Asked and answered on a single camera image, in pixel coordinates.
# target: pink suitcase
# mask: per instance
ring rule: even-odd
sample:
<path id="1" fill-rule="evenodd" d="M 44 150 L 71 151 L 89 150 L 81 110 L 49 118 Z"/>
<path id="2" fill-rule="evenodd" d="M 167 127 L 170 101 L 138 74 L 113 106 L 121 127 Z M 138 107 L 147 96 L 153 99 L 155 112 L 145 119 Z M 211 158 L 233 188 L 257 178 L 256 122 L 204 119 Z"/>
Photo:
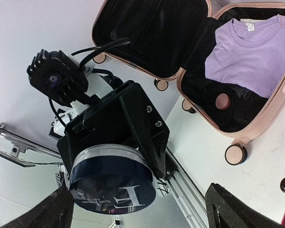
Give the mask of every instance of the pink suitcase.
<path id="1" fill-rule="evenodd" d="M 209 0 L 107 0 L 92 40 L 99 46 L 129 37 L 131 44 L 105 54 L 155 77 L 160 90 L 165 90 L 166 82 L 177 80 L 185 99 L 183 108 L 199 113 L 221 134 L 234 138 L 225 158 L 237 165 L 247 158 L 245 145 L 266 130 L 283 105 L 285 74 L 269 99 L 243 102 L 230 95 L 233 110 L 228 112 L 215 105 L 216 97 L 228 90 L 205 78 L 205 59 L 215 46 L 214 31 L 219 26 L 232 18 L 285 16 L 285 3 L 230 4 L 212 14 L 213 5 L 218 6 Z"/>

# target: black fabric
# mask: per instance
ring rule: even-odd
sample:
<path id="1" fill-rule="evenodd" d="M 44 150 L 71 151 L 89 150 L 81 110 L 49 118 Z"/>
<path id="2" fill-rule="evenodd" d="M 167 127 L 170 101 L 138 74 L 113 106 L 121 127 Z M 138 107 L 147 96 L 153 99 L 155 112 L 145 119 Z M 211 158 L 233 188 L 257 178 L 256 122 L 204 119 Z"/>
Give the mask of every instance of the black fabric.
<path id="1" fill-rule="evenodd" d="M 103 45 L 129 37 L 131 44 L 108 52 L 167 78 L 188 59 L 207 13 L 205 0 L 108 0 L 93 39 Z"/>
<path id="2" fill-rule="evenodd" d="M 161 78 L 186 69 L 182 92 L 225 132 L 245 128 L 260 112 L 266 98 L 255 93 L 245 99 L 235 90 L 205 78 L 205 60 L 216 45 L 215 30 L 232 18 L 268 19 L 285 16 L 285 9 L 232 8 L 218 20 L 207 18 L 205 0 L 108 0 L 93 29 L 93 39 L 103 45 L 129 37 L 131 44 L 109 53 L 140 66 Z M 230 107 L 221 111 L 215 100 L 230 97 Z"/>

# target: purple t-shirt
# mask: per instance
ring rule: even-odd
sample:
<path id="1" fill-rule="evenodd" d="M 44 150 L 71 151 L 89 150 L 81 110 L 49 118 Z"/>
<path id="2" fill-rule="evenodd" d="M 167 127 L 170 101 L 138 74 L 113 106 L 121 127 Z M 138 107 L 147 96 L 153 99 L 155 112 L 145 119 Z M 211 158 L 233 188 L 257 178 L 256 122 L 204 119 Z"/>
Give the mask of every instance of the purple t-shirt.
<path id="1" fill-rule="evenodd" d="M 285 73 L 285 17 L 255 23 L 232 19 L 215 31 L 215 38 L 206 78 L 269 98 Z"/>

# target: open suitcase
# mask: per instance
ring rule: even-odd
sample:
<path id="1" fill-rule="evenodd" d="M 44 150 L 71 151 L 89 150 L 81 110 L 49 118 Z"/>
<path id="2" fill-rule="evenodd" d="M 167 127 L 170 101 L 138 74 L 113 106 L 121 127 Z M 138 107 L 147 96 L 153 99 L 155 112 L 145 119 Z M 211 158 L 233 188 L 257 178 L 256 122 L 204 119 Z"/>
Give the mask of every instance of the open suitcase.
<path id="1" fill-rule="evenodd" d="M 110 49 L 116 58 L 155 77 L 177 80 L 185 101 L 221 134 L 234 138 L 225 158 L 231 165 L 247 157 L 245 144 L 266 130 L 285 101 L 285 74 L 269 99 L 243 101 L 225 84 L 205 78 L 205 60 L 216 45 L 215 30 L 232 18 L 285 16 L 285 3 L 237 3 L 212 14 L 209 0 L 107 0 L 93 27 L 92 40 L 104 45 L 129 37 L 131 43 Z M 231 111 L 214 103 L 231 98 Z"/>

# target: white table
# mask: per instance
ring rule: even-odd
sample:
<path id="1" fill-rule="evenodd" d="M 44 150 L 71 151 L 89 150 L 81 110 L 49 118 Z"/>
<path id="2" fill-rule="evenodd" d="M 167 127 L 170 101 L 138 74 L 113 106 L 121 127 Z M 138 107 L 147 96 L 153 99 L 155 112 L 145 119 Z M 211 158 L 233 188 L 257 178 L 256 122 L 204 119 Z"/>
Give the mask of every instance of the white table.
<path id="1" fill-rule="evenodd" d="M 168 147 L 205 194 L 212 182 L 225 187 L 252 209 L 281 223 L 285 193 L 285 105 L 269 129 L 247 147 L 248 159 L 238 166 L 227 164 L 226 148 L 233 139 L 219 134 L 198 114 L 182 110 L 180 97 L 166 123 Z"/>

